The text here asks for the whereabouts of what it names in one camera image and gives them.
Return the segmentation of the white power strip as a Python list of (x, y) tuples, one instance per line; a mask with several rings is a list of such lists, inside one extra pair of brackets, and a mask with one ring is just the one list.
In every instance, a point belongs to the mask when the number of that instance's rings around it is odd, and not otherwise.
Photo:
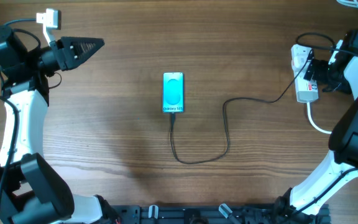
[(299, 72), (293, 72), (295, 77), (296, 100), (299, 103), (313, 102), (318, 99), (317, 82), (314, 80), (308, 81), (303, 79), (309, 64), (310, 62), (307, 61)]

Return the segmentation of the blue screen smartphone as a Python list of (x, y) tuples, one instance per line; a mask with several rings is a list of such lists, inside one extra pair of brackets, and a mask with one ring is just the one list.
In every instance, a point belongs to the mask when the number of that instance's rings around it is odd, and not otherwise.
[(182, 113), (184, 112), (184, 110), (184, 73), (164, 73), (162, 90), (162, 111), (164, 113)]

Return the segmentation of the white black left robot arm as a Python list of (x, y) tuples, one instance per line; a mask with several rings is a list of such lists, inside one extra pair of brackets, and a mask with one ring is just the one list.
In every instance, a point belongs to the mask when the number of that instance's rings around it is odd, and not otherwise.
[(103, 45), (103, 39), (62, 37), (47, 47), (26, 49), (18, 30), (0, 26), (0, 100), (6, 126), (0, 151), (0, 223), (101, 223), (111, 208), (99, 195), (74, 195), (44, 159), (48, 77), (73, 70)]

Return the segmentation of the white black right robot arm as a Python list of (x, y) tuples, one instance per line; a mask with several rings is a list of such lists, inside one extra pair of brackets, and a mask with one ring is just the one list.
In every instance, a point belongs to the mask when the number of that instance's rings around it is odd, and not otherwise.
[(354, 98), (330, 131), (323, 161), (300, 184), (276, 199), (272, 220), (280, 223), (313, 223), (324, 203), (348, 182), (358, 177), (358, 29), (327, 48), (329, 60), (317, 60), (317, 46), (297, 42), (291, 48), (291, 67), (296, 99), (309, 105), (317, 99), (317, 84), (325, 92), (341, 91)]

